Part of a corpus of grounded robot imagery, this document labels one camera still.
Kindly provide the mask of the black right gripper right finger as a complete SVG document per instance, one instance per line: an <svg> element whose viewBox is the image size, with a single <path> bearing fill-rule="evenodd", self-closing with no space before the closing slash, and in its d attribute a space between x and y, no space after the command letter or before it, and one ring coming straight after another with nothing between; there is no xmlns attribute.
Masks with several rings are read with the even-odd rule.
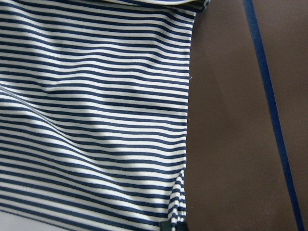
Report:
<svg viewBox="0 0 308 231"><path fill-rule="evenodd" d="M188 231L188 224L187 223L177 223L176 231Z"/></svg>

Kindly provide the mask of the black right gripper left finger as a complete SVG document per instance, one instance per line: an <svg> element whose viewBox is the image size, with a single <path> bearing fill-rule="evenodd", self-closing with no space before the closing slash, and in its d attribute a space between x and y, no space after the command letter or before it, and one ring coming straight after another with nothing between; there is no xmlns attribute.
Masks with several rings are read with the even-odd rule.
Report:
<svg viewBox="0 0 308 231"><path fill-rule="evenodd" d="M163 221L159 223L160 231L172 231L172 224L170 221Z"/></svg>

